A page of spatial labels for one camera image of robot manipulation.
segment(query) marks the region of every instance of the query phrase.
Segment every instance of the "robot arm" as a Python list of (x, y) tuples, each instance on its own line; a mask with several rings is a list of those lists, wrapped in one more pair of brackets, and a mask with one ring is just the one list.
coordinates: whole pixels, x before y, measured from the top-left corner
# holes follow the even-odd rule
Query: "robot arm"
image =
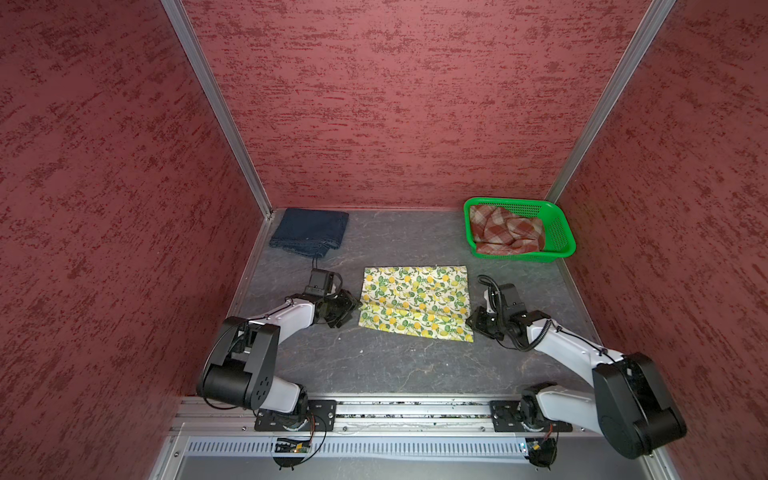
[[(341, 277), (313, 269), (304, 293), (298, 293), (267, 313), (249, 319), (232, 316), (208, 356), (197, 382), (197, 394), (245, 409), (269, 409), (303, 420), (306, 393), (302, 386), (274, 376), (277, 346), (314, 323), (338, 328), (358, 301), (337, 286)], [(245, 360), (234, 358), (243, 354)]]
[(529, 387), (519, 404), (524, 425), (531, 430), (552, 421), (580, 425), (601, 433), (627, 458), (650, 454), (685, 436), (683, 416), (647, 356), (595, 345), (543, 312), (528, 312), (514, 285), (498, 286), (486, 279), (480, 280), (488, 285), (487, 306), (472, 314), (470, 327), (499, 341), (509, 336), (521, 351), (546, 353), (594, 388), (594, 393), (578, 392), (552, 382)]

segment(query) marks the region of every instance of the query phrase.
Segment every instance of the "denim fabric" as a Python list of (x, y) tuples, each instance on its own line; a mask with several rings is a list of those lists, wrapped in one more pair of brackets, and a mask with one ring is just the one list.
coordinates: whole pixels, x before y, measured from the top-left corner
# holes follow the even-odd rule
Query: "denim fabric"
[(328, 250), (341, 247), (349, 214), (324, 210), (289, 208), (270, 240), (270, 247), (323, 258)]

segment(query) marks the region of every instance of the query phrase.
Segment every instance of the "metal corner post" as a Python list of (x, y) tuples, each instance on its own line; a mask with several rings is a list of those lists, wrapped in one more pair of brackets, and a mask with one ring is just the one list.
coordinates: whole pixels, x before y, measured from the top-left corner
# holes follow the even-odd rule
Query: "metal corner post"
[(592, 115), (589, 117), (584, 130), (581, 131), (581, 135), (576, 140), (573, 150), (568, 155), (568, 159), (565, 161), (563, 168), (560, 170), (557, 178), (554, 179), (554, 183), (547, 193), (546, 200), (556, 204), (560, 200), (560, 196), (565, 190), (565, 186), (574, 175), (574, 172), (578, 168), (581, 161), (584, 159), (584, 155), (592, 145), (594, 138), (597, 137), (598, 132), (608, 118), (608, 115), (613, 110), (616, 101), (621, 96), (621, 92), (629, 83), (630, 78), (643, 59), (643, 55), (650, 47), (651, 42), (656, 38), (656, 34), (659, 32), (664, 20), (667, 19), (667, 15), (672, 9), (676, 0), (652, 0), (648, 10), (640, 20), (640, 24), (637, 26), (632, 39), (627, 45), (627, 50), (624, 51), (619, 64), (616, 66), (611, 79), (608, 81), (603, 90), (603, 94), (598, 100), (598, 104), (595, 105)]
[(216, 114), (221, 130), (224, 132), (224, 136), (227, 137), (227, 141), (230, 143), (230, 148), (232, 148), (237, 163), (240, 164), (240, 169), (243, 171), (243, 175), (248, 182), (253, 197), (256, 198), (256, 202), (259, 204), (262, 215), (267, 218), (273, 211), (272, 205), (266, 197), (264, 186), (261, 184), (261, 180), (259, 180), (256, 168), (253, 166), (253, 162), (250, 159), (243, 138), (237, 130), (230, 109), (227, 107), (227, 103), (224, 100), (224, 96), (221, 94), (218, 83), (216, 83), (214, 73), (210, 70), (210, 66), (205, 59), (205, 54), (200, 47), (200, 42), (197, 41), (197, 36), (195, 35), (192, 23), (187, 16), (187, 11), (184, 10), (184, 5), (182, 5), (181, 0), (161, 0), (161, 2), (170, 19), (170, 23), (176, 31), (181, 46), (187, 53), (187, 58), (189, 58), (189, 61), (192, 64), (192, 69), (197, 76), (197, 80), (200, 81), (205, 96), (208, 98), (210, 106)]

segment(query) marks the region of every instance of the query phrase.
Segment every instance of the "checkered red fabric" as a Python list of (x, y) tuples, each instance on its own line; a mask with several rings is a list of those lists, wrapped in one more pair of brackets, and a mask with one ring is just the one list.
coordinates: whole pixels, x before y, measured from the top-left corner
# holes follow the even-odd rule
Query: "checkered red fabric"
[(519, 255), (544, 249), (544, 224), (539, 218), (520, 217), (503, 207), (472, 205), (469, 223), (477, 253)]

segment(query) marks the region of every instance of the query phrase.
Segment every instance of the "yellow patterned fabric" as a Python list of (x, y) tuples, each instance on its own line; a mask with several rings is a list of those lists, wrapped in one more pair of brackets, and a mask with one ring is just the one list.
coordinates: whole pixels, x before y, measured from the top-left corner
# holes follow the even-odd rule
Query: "yellow patterned fabric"
[(426, 338), (472, 341), (466, 266), (366, 268), (360, 326)]

